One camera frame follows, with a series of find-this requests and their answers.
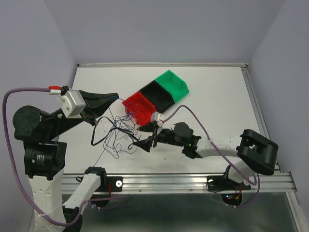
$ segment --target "white tabletop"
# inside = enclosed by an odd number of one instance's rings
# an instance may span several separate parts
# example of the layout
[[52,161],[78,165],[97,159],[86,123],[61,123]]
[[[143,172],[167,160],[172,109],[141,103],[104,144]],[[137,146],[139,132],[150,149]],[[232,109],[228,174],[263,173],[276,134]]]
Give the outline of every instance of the white tabletop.
[[[244,129],[259,132],[241,68],[237,67],[78,68],[73,89],[117,92],[120,98],[126,99],[168,69],[187,83],[190,93],[169,108],[164,113],[166,117],[180,104],[185,104],[195,112],[211,138],[239,136]],[[125,115],[120,100],[112,104],[111,111],[114,116]],[[111,116],[109,111],[104,115]],[[165,127],[170,128],[177,122],[187,123],[194,135],[205,136],[186,109],[181,109]],[[106,134],[104,130],[108,127],[106,123],[99,124],[96,141]],[[59,140],[68,144],[65,173],[84,173],[97,161],[103,147],[90,145],[92,130],[91,125],[83,122],[60,136]],[[126,146],[130,142],[124,138],[120,143]],[[189,159],[181,150],[181,147],[158,144],[150,153],[142,149],[134,154],[120,152],[119,159],[105,152],[96,166],[106,168],[110,174],[213,173],[226,169],[227,163],[221,157]]]

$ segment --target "gray wall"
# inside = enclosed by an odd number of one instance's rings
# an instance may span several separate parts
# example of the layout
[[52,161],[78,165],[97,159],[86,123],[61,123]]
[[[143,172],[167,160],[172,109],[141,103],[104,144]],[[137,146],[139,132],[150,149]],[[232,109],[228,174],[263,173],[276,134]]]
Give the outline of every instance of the gray wall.
[[309,1],[287,0],[250,66],[253,85],[278,160],[292,171],[309,220]]
[[[72,82],[76,65],[43,0],[0,2],[0,99],[16,87],[48,87]],[[23,105],[55,110],[55,97],[20,93],[8,101],[8,121],[17,168],[24,186],[24,151],[13,137],[12,116]],[[33,210],[19,192],[13,176],[0,120],[0,231],[27,232]]]
[[284,0],[45,0],[77,63],[248,62]]

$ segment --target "plastic box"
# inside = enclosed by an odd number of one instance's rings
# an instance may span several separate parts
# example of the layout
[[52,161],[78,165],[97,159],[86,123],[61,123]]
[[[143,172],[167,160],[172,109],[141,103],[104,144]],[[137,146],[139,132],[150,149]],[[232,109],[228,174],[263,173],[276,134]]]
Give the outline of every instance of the plastic box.
[[189,93],[187,84],[171,70],[167,70],[155,81],[172,95],[175,103]]
[[150,82],[140,92],[155,106],[159,113],[163,113],[175,104],[172,95],[156,81]]
[[126,113],[132,113],[136,123],[140,126],[150,122],[151,115],[156,112],[156,108],[140,92],[127,98],[122,104],[126,107]]

